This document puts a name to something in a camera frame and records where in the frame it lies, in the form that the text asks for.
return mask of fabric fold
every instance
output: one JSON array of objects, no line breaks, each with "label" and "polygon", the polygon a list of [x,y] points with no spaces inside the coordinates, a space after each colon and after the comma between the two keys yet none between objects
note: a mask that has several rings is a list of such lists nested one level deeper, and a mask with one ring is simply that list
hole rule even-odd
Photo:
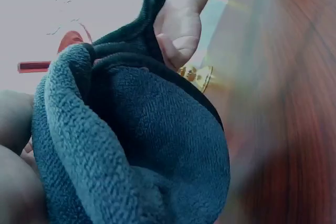
[{"label": "fabric fold", "polygon": [[221,212],[223,126],[163,63],[153,23],[164,2],[144,0],[132,23],[69,46],[39,84],[32,136],[50,223],[213,224]]}]

